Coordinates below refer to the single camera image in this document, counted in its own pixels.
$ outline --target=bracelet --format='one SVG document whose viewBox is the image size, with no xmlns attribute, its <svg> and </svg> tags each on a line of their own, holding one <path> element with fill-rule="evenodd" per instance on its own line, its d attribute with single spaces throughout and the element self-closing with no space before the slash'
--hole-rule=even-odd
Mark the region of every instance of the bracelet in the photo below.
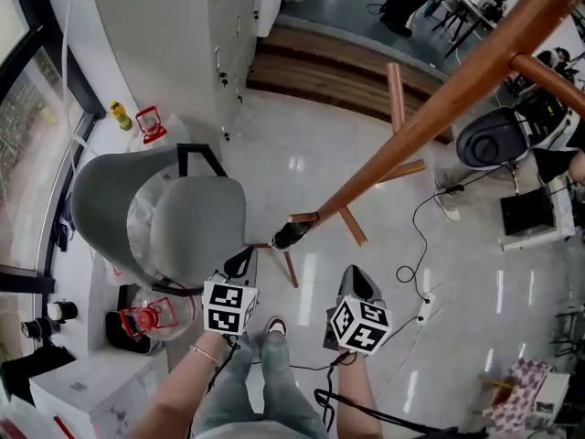
<svg viewBox="0 0 585 439">
<path fill-rule="evenodd" d="M 209 359 L 212 363 L 214 363 L 216 365 L 219 364 L 219 361 L 217 359 L 213 358 L 209 353 L 207 353 L 206 351 L 204 351 L 203 349 L 201 349 L 197 345 L 189 345 L 189 349 L 191 349 L 192 351 L 196 351 L 197 353 L 201 353 L 203 356 L 205 356 L 207 359 Z"/>
</svg>

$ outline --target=window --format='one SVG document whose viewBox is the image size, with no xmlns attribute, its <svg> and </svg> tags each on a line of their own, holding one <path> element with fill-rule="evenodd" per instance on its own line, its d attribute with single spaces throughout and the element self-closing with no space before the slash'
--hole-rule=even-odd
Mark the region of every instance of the window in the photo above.
<svg viewBox="0 0 585 439">
<path fill-rule="evenodd" d="M 0 0 L 0 360 L 32 346 L 19 321 L 46 314 L 53 223 L 71 180 L 62 33 L 49 0 Z M 69 53 L 69 124 L 87 138 L 101 107 Z"/>
</svg>

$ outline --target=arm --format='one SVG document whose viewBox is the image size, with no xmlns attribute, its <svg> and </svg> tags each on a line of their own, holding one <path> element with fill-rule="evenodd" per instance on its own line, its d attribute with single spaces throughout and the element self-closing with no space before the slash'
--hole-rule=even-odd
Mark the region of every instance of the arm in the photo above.
<svg viewBox="0 0 585 439">
<path fill-rule="evenodd" d="M 339 370 L 339 395 L 348 398 L 353 403 L 375 410 L 376 403 L 369 387 L 364 357 L 358 354 L 354 362 L 347 366 L 340 364 L 337 369 Z M 382 425 L 380 420 L 339 402 L 337 435 L 339 439 L 381 438 Z"/>
<path fill-rule="evenodd" d="M 197 346 L 219 359 L 226 342 L 218 333 L 205 332 Z M 215 367 L 206 356 L 190 349 L 158 386 L 148 412 L 133 428 L 130 437 L 184 439 Z"/>
</svg>

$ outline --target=gray floor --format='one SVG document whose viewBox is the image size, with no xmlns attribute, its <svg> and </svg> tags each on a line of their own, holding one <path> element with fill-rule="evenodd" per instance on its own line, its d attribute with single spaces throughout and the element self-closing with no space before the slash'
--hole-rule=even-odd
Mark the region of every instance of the gray floor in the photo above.
<svg viewBox="0 0 585 439">
<path fill-rule="evenodd" d="M 445 73 L 453 73 L 468 53 L 480 44 L 479 37 L 485 37 L 482 30 L 477 36 L 472 34 L 459 47 L 457 53 L 447 59 L 444 57 L 451 48 L 450 39 L 452 29 L 439 29 L 432 32 L 432 28 L 445 16 L 444 8 L 437 10 L 434 16 L 425 18 L 422 13 L 426 5 L 417 12 L 412 22 L 412 37 L 402 37 L 389 31 L 379 21 L 379 16 L 371 15 L 368 4 L 382 4 L 386 0 L 304 0 L 301 3 L 286 2 L 282 14 L 293 16 L 315 23 L 337 27 L 345 31 L 368 37 L 386 44 L 415 59 L 421 60 Z M 377 12 L 378 7 L 370 7 L 370 11 Z M 468 26 L 463 25 L 462 32 Z"/>
</svg>

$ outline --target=black shoe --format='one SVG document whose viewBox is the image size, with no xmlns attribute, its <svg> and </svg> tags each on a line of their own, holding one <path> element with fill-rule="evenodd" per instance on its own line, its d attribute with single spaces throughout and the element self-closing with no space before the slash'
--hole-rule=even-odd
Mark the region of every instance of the black shoe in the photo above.
<svg viewBox="0 0 585 439">
<path fill-rule="evenodd" d="M 387 23 L 387 28 L 392 31 L 393 33 L 400 34 L 404 37 L 412 36 L 412 31 L 405 27 L 404 25 L 397 25 L 395 23 Z"/>
</svg>

